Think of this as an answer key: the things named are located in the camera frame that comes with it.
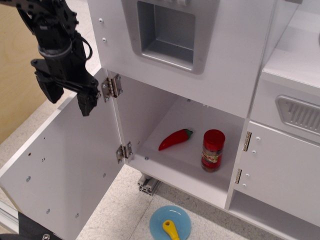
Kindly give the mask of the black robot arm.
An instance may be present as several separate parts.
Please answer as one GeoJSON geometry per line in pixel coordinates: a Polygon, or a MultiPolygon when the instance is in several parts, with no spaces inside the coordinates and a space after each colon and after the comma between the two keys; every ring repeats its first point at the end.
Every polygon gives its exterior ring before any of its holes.
{"type": "Polygon", "coordinates": [[[35,77],[47,99],[55,104],[68,89],[76,93],[84,117],[97,106],[98,81],[87,71],[93,53],[85,52],[88,41],[76,30],[77,13],[64,0],[2,0],[17,9],[29,31],[36,37],[41,59],[33,59],[35,77]]]}

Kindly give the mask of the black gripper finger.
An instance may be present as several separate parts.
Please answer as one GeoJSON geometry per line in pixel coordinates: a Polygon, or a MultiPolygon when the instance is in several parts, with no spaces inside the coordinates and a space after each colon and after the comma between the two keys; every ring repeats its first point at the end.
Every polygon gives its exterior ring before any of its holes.
{"type": "Polygon", "coordinates": [[[82,116],[89,116],[90,112],[97,106],[97,96],[88,92],[80,92],[76,96],[82,116]]]}
{"type": "Polygon", "coordinates": [[[53,76],[44,72],[35,72],[35,77],[47,99],[53,104],[57,103],[64,94],[63,85],[53,76]]]}

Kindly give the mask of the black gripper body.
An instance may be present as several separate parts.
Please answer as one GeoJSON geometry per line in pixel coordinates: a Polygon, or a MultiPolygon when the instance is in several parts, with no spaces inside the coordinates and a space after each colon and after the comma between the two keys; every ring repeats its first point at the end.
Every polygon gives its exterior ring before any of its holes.
{"type": "Polygon", "coordinates": [[[38,40],[38,51],[42,59],[34,59],[31,65],[35,72],[43,72],[58,80],[63,89],[100,96],[98,81],[87,71],[86,62],[93,55],[85,39],[38,40]]]}

